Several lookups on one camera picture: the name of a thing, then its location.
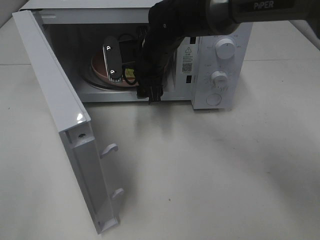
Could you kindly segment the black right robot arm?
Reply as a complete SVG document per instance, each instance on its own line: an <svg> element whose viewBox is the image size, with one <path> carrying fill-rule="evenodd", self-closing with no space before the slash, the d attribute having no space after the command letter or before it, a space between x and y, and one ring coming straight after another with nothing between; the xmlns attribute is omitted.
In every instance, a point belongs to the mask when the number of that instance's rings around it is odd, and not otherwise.
<svg viewBox="0 0 320 240"><path fill-rule="evenodd" d="M320 35L318 0L162 0L148 11L134 67L139 99L159 102L169 58L186 37L229 35L241 23L304 20Z"/></svg>

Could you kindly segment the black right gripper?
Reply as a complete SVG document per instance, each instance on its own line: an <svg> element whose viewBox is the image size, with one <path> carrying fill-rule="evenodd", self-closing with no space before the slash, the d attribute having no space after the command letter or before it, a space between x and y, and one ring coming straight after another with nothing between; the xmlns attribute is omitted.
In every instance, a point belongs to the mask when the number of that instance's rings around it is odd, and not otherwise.
<svg viewBox="0 0 320 240"><path fill-rule="evenodd" d="M173 40L167 37L142 37L118 40L122 58L122 79L129 85L124 75L124 66L133 66L136 97L147 99L148 103L158 103L163 96L163 76L169 59L173 55Z"/></svg>

